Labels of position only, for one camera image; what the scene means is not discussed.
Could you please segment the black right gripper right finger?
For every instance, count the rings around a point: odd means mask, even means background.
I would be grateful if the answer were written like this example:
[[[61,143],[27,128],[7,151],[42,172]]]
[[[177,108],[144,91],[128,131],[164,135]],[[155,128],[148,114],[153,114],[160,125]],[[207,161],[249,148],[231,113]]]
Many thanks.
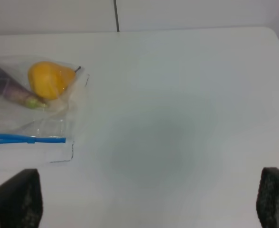
[[[263,228],[279,228],[278,168],[263,168],[256,200],[256,211]]]

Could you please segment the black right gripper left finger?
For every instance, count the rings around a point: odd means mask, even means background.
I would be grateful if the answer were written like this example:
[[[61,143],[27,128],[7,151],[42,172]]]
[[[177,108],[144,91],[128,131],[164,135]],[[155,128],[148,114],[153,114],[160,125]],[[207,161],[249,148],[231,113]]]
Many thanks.
[[[24,169],[0,185],[0,228],[38,228],[42,215],[37,169]]]

